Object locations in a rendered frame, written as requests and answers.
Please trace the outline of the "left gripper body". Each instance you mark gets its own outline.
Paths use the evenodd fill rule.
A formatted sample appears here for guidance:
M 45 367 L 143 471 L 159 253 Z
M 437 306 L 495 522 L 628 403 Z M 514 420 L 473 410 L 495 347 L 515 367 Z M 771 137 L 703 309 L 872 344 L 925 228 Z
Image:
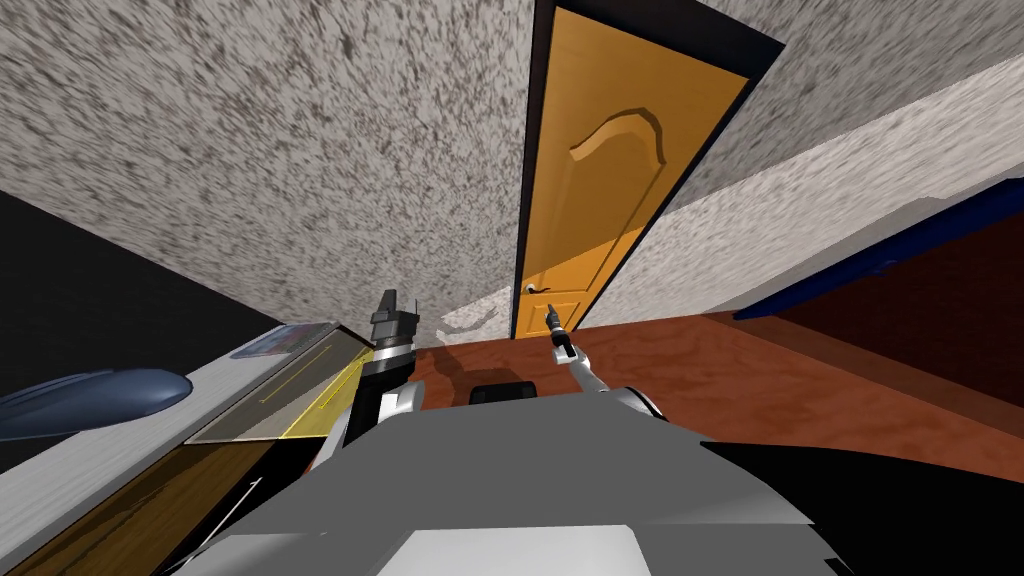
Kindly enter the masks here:
M 376 347 L 410 345 L 417 333 L 420 316 L 404 310 L 379 310 L 371 316 L 369 339 Z

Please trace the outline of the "orange door leaf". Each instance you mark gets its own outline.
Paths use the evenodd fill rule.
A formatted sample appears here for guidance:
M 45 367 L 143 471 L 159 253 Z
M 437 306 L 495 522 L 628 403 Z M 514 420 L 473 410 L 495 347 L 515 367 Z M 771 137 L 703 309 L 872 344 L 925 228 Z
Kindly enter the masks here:
M 516 339 L 548 304 L 580 325 L 778 51 L 700 0 L 548 0 L 538 27 Z

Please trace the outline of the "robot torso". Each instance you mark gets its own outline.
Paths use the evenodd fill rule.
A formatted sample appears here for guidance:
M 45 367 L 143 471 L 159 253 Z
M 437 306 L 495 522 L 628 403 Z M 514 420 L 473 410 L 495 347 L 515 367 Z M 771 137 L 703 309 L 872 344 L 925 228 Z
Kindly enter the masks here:
M 392 416 L 175 576 L 834 576 L 831 556 L 700 435 L 588 392 Z

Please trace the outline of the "dark blue long ledge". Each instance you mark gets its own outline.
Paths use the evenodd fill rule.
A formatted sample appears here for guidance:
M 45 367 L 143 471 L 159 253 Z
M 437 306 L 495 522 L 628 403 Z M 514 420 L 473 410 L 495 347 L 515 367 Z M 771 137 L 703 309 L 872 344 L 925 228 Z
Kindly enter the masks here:
M 991 186 L 924 220 L 732 314 L 738 321 L 775 315 L 892 264 L 1024 211 L 1024 176 Z

